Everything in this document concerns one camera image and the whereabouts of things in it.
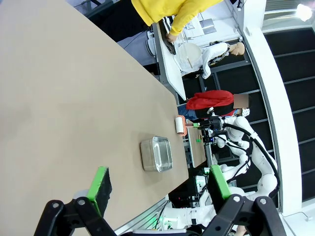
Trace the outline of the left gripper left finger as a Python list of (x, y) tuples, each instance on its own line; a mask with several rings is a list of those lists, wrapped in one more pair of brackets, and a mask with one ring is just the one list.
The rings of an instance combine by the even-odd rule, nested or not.
[(112, 192), (109, 169), (99, 167), (85, 196), (64, 204), (47, 202), (34, 236), (73, 236), (76, 229), (86, 229), (90, 236), (116, 236), (104, 219)]

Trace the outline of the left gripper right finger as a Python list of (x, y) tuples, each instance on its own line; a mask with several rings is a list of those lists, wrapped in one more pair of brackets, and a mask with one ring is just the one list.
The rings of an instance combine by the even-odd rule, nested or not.
[(210, 168), (207, 189), (216, 216), (201, 236), (228, 236), (234, 225), (244, 226), (250, 236), (287, 236), (273, 200), (231, 194), (218, 165)]

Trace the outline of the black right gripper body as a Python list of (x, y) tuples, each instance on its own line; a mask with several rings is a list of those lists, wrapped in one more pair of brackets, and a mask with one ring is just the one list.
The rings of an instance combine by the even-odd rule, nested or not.
[(211, 116), (205, 121), (203, 127), (212, 131), (220, 131), (222, 129), (222, 120), (219, 116)]

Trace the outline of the lint roller with pink handle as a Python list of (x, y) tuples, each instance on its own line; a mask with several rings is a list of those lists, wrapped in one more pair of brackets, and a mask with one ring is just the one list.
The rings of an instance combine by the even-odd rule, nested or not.
[(193, 123), (187, 123), (184, 116), (175, 117), (175, 128), (178, 135), (182, 137), (186, 136), (188, 129), (193, 127)]

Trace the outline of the yellow sleeved forearm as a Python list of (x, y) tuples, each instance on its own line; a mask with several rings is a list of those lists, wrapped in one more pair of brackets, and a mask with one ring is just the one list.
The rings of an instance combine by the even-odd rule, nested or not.
[(198, 13), (199, 10), (197, 8), (193, 8), (192, 6), (182, 6), (173, 20), (169, 34), (177, 36), (182, 32), (185, 25), (198, 15)]

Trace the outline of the seated person in red jacket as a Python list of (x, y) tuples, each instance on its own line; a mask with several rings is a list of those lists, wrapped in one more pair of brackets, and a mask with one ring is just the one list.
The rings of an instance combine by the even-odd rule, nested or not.
[(178, 114), (192, 122), (207, 120), (213, 114), (247, 117), (250, 114), (250, 99), (248, 94), (232, 94), (226, 90), (199, 92), (178, 106)]

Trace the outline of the small brown background table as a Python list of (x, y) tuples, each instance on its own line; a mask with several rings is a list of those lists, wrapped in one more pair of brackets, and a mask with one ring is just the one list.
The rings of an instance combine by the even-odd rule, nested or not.
[(206, 154), (201, 130), (190, 128), (188, 130), (188, 138), (190, 153), (192, 157), (192, 165), (194, 168), (196, 168), (206, 161)]

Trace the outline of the rectangular stainless steel container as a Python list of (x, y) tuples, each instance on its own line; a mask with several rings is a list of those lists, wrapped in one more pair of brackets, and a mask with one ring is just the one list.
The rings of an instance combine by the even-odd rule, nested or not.
[(165, 172), (173, 168), (170, 141), (165, 137), (153, 136), (140, 143), (143, 170)]

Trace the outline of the white side table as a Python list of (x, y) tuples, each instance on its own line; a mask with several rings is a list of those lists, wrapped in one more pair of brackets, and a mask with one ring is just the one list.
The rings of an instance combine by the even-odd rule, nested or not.
[(177, 96), (186, 100), (186, 93), (180, 69), (176, 64), (174, 56), (169, 52), (163, 41), (159, 23), (154, 23), (152, 28), (156, 47), (156, 58), (160, 71), (159, 80), (173, 94), (177, 93)]

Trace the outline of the white building pillar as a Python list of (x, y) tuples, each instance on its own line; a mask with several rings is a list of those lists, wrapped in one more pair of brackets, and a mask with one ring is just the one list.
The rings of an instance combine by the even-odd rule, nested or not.
[(261, 30), (266, 0), (244, 2), (242, 30), (266, 93), (275, 154), (282, 177), (281, 209), (284, 216), (289, 216), (302, 209), (301, 164), (296, 129), (281, 74)]

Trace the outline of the mannequin in white shirt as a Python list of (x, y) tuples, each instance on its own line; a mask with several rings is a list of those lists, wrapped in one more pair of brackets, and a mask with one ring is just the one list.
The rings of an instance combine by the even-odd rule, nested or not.
[(245, 53), (245, 45), (242, 42), (229, 44), (223, 41), (215, 41), (202, 54), (202, 78), (207, 79), (211, 75), (210, 67), (232, 54), (241, 56)]

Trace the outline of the white round disc with stick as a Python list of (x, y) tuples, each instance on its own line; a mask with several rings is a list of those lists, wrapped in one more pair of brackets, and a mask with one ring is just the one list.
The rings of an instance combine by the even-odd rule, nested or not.
[(193, 43), (183, 43), (179, 46), (177, 60), (182, 70), (193, 69), (202, 63), (202, 52)]

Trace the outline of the person torso in yellow hoodie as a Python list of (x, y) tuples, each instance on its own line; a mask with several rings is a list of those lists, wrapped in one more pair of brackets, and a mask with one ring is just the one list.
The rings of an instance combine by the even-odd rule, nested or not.
[(137, 13), (147, 25), (167, 16), (176, 16), (182, 6), (197, 8), (199, 13), (223, 0), (131, 0)]

